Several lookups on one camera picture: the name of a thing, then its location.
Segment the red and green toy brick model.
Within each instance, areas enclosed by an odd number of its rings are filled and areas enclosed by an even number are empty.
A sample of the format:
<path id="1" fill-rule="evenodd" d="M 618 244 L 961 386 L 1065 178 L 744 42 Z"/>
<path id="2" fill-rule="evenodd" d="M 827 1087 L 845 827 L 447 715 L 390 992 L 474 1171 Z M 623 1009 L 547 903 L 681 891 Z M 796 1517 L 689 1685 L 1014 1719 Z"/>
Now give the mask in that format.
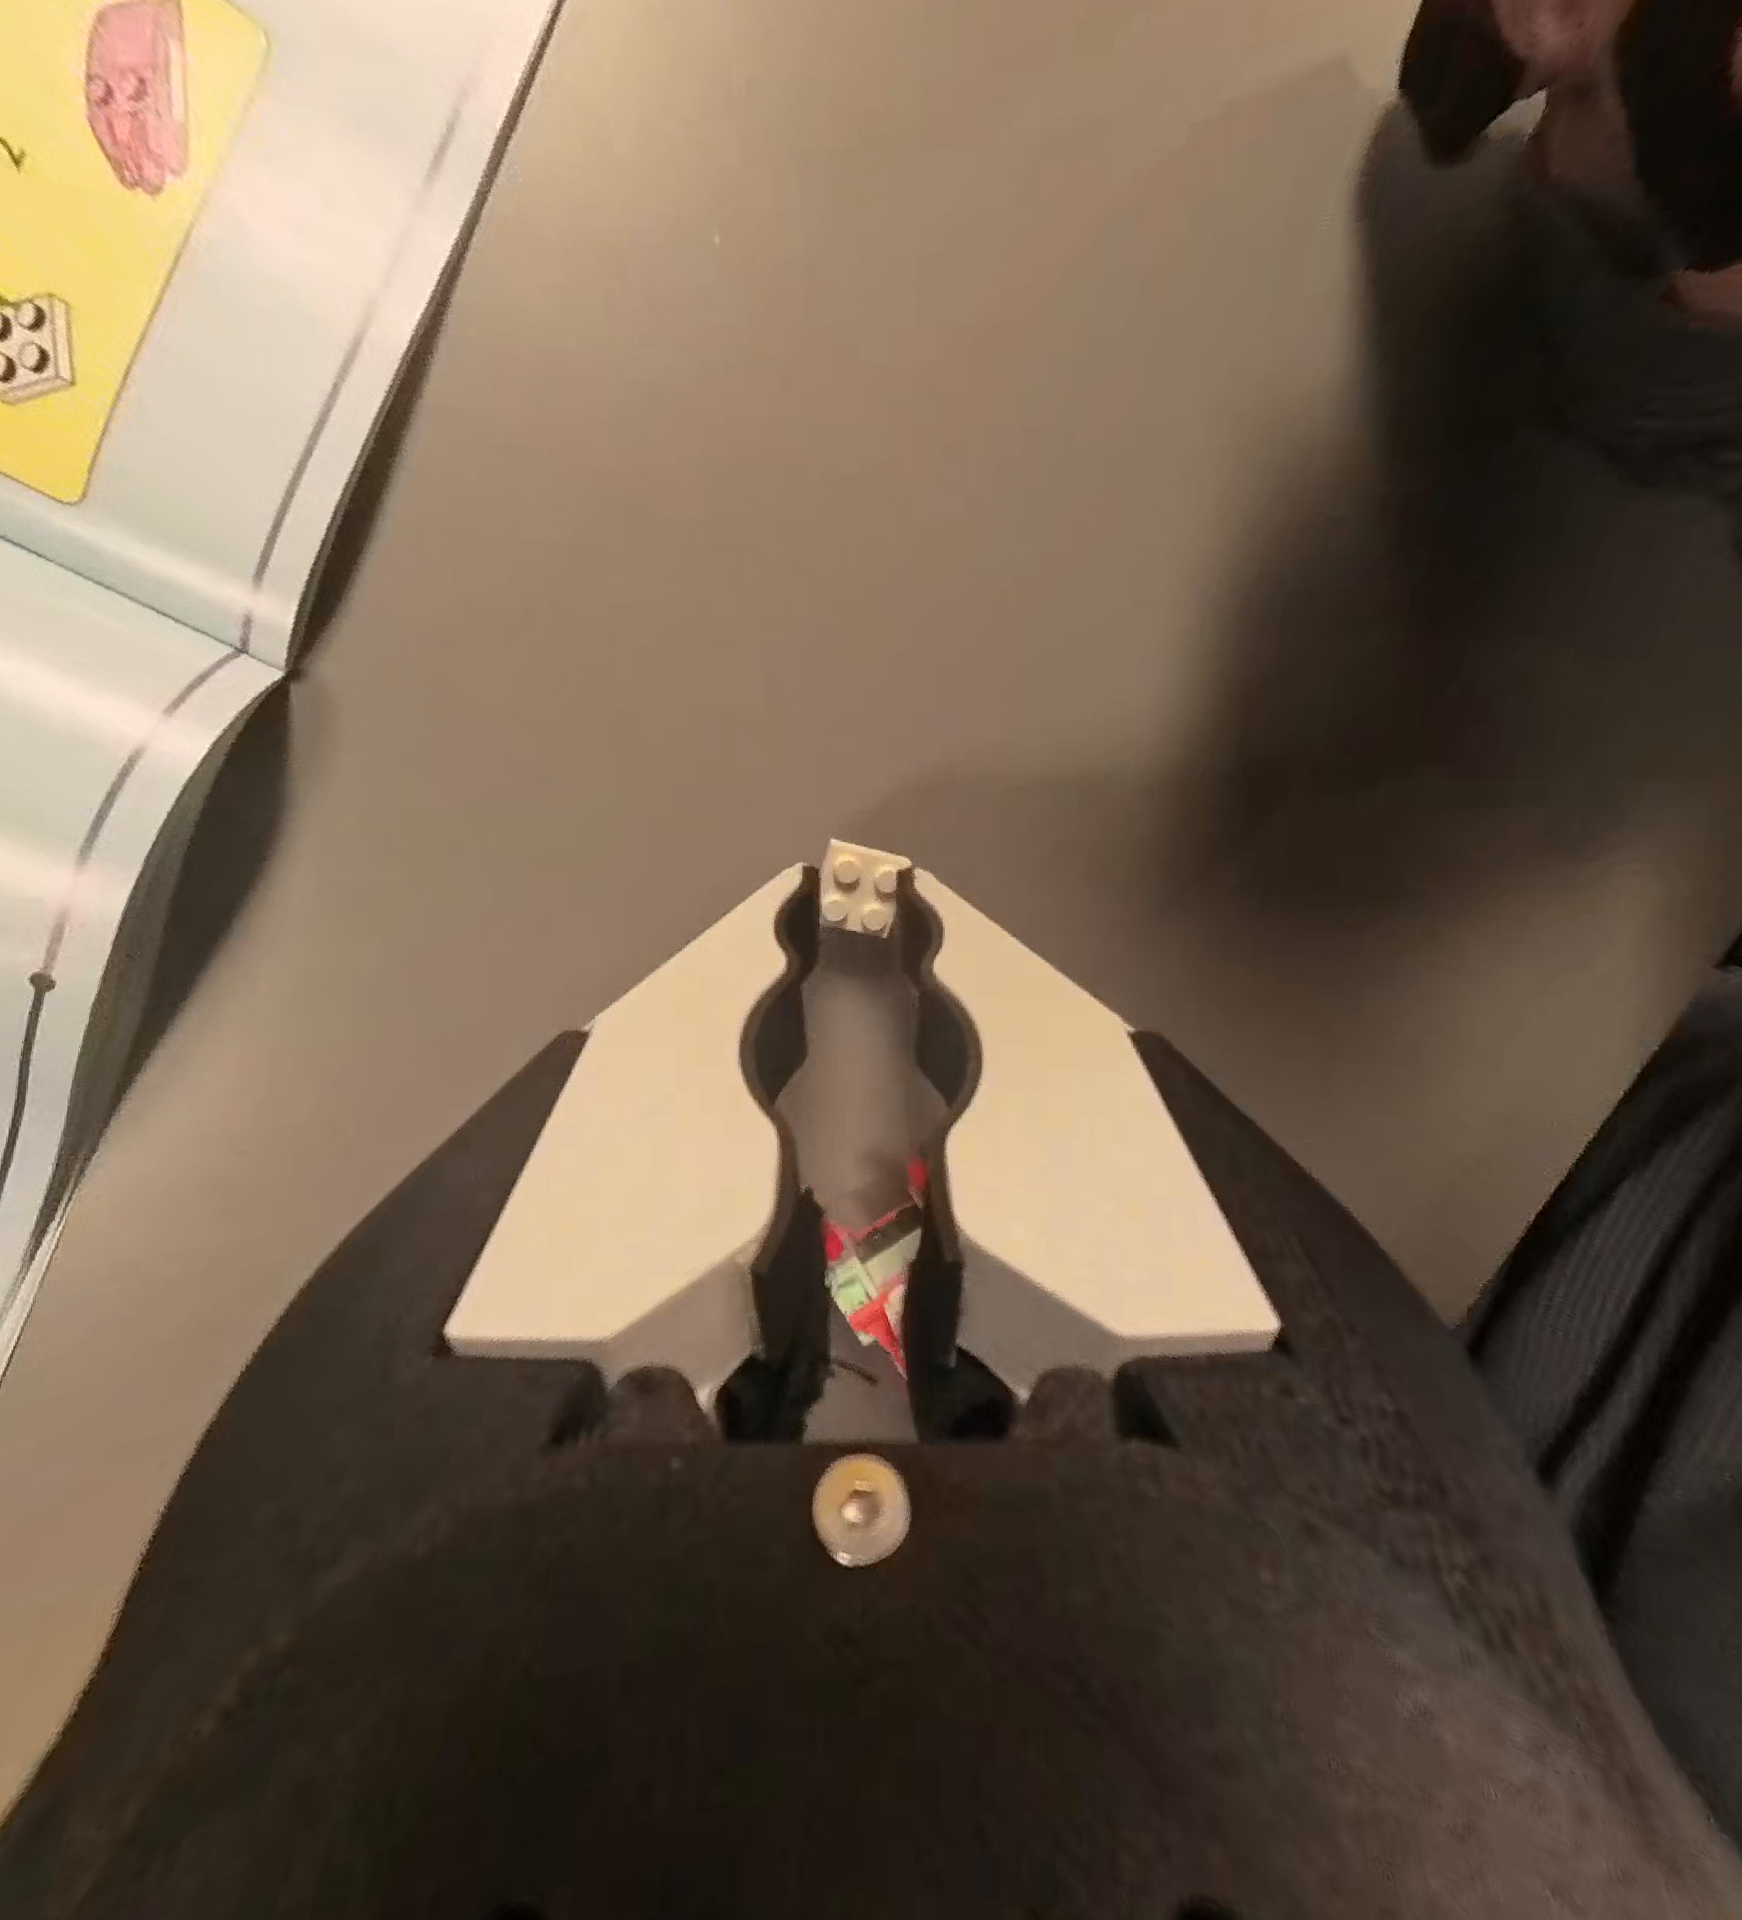
<path id="1" fill-rule="evenodd" d="M 827 1294 L 857 1347 L 881 1350 L 901 1380 L 909 1380 L 909 1275 L 923 1247 L 929 1199 L 932 1165 L 912 1156 L 905 1197 L 892 1212 L 862 1228 L 848 1228 L 833 1213 L 820 1217 Z"/>

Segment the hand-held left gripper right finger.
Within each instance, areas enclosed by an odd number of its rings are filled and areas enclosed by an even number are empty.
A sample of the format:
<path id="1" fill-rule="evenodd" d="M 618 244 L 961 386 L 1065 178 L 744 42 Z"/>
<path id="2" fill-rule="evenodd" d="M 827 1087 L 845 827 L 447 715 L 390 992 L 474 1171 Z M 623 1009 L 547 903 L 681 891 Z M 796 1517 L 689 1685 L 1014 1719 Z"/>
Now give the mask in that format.
<path id="1" fill-rule="evenodd" d="M 1140 1036 L 939 878 L 905 881 L 954 1354 L 1028 1397 L 1055 1370 L 1271 1353 L 1282 1316 Z"/>

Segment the toy brick instruction booklet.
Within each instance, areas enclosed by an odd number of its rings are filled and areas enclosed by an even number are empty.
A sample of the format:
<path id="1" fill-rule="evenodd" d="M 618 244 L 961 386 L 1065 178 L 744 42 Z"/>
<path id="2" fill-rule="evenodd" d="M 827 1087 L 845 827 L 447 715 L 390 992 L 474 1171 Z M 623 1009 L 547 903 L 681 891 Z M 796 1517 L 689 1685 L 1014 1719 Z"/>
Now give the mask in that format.
<path id="1" fill-rule="evenodd" d="M 0 1380 L 561 4 L 0 4 Z"/>

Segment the white square toy brick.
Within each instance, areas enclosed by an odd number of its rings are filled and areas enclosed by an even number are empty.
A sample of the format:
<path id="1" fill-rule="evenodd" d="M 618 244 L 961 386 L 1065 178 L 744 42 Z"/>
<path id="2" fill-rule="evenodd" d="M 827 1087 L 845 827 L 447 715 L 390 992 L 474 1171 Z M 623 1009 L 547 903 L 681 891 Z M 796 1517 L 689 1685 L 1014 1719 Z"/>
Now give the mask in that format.
<path id="1" fill-rule="evenodd" d="M 827 933 L 882 941 L 901 922 L 915 862 L 901 852 L 829 840 L 819 865 L 819 926 Z"/>

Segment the person's legs in grey trousers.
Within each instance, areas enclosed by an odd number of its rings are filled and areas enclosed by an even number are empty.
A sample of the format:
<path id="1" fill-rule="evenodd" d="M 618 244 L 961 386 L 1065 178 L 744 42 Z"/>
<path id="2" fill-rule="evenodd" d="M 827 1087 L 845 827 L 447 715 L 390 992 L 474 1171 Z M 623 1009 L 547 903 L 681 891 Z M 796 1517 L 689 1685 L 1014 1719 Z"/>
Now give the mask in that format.
<path id="1" fill-rule="evenodd" d="M 1465 1325 L 1663 1746 L 1742 1853 L 1742 974 L 1692 1001 Z"/>

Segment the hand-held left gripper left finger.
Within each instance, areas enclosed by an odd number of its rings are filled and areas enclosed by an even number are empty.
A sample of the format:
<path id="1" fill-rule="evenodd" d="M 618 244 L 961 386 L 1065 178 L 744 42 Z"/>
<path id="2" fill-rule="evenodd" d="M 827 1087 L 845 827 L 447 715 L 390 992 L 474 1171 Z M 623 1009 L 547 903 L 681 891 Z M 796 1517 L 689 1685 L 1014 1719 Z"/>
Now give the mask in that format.
<path id="1" fill-rule="evenodd" d="M 789 865 L 605 1008 L 444 1322 L 465 1360 L 681 1374 L 703 1407 L 758 1350 L 752 1271 L 786 1169 L 752 1015 L 796 985 Z"/>

